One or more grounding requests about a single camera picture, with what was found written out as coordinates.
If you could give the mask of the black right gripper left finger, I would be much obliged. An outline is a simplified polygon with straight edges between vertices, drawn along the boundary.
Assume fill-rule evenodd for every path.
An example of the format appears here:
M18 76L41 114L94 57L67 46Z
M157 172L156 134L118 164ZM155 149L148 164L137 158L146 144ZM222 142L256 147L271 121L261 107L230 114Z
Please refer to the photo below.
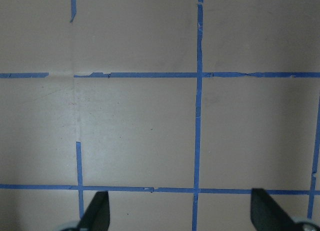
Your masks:
M83 217L77 224L78 231L107 231L111 222L109 193L95 193Z

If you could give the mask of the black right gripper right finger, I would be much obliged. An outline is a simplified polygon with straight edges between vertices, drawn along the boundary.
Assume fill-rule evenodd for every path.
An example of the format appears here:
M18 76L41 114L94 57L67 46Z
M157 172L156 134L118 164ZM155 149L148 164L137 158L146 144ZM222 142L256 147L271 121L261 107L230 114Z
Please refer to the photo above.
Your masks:
M250 220L256 231L300 230L300 225L263 188L251 189Z

